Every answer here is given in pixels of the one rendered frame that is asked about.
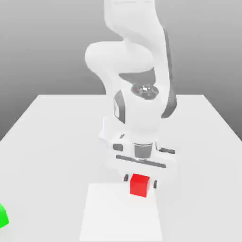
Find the small green cube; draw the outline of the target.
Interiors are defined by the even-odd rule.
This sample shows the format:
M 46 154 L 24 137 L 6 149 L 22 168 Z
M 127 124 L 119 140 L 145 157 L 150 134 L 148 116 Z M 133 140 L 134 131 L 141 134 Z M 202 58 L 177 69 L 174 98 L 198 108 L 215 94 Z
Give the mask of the small green cube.
M 9 224 L 9 218 L 4 206 L 0 203 L 0 229 Z

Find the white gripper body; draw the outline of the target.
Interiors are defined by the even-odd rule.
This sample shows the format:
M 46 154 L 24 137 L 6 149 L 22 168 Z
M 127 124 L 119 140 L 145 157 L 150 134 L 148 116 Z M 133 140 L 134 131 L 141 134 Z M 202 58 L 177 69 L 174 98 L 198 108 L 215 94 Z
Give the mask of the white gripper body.
M 123 175 L 136 173 L 158 182 L 169 182 L 177 174 L 176 155 L 161 152 L 156 152 L 147 160 L 117 155 L 112 160 L 112 167 Z

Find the small red cube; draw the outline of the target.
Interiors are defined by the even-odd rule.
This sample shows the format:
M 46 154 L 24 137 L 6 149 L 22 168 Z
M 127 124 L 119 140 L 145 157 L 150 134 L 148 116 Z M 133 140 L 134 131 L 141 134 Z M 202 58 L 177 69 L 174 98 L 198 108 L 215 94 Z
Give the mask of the small red cube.
M 134 173 L 130 180 L 130 194 L 146 198 L 149 184 L 150 177 Z

